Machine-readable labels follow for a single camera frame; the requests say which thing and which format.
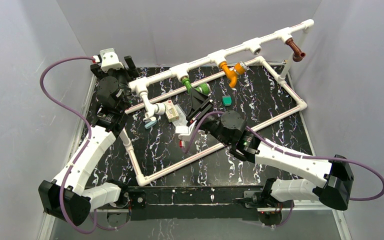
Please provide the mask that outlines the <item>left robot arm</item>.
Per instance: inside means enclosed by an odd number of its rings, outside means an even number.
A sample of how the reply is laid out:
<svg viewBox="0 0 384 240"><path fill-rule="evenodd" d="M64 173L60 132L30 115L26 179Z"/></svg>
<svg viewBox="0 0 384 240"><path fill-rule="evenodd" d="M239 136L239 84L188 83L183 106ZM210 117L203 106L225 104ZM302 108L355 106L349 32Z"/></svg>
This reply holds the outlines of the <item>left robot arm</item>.
<svg viewBox="0 0 384 240"><path fill-rule="evenodd" d="M78 57L54 62L42 72L39 79L43 93L60 107L80 117L87 127L87 135L74 156L52 181L43 180L38 188L44 211L66 221L75 229L90 216L91 211L104 205L125 208L131 204L128 187L120 181L109 180L99 186L85 188L92 171L107 149L117 138L127 138L125 126L128 115L125 111L132 106L129 82L139 77L139 72L131 56L124 57L127 68L120 62L110 64L108 60L114 56L115 53L109 53L86 57L93 61L90 70L98 80L96 96L99 106L92 122L75 109L53 98L44 86L44 78L53 67L77 60Z"/></svg>

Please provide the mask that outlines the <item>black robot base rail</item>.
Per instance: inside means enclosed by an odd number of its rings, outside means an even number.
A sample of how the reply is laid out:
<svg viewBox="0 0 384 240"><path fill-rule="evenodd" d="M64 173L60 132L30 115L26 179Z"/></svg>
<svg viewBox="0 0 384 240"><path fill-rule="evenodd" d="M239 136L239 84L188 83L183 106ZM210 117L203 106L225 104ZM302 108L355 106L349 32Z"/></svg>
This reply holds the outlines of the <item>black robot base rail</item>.
<svg viewBox="0 0 384 240"><path fill-rule="evenodd" d="M262 186L124 187L114 208L129 210L133 221L159 219L239 219L278 225L290 207Z"/></svg>

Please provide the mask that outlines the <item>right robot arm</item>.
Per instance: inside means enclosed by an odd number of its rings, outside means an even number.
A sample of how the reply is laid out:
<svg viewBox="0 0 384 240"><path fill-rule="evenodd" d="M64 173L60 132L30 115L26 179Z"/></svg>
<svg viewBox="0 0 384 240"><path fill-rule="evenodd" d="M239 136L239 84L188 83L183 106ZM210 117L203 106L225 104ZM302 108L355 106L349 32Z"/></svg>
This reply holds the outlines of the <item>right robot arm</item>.
<svg viewBox="0 0 384 240"><path fill-rule="evenodd" d="M277 145L251 130L238 112L214 111L210 97L195 88L188 94L191 109L186 116L187 125L185 130L176 128L179 146L184 153L189 151L201 130L228 146L230 155L240 161L271 166L299 176L293 180L267 179L261 193L244 197L245 205L275 207L286 201L310 200L335 210L348 209L354 175L344 157L314 159L311 155Z"/></svg>

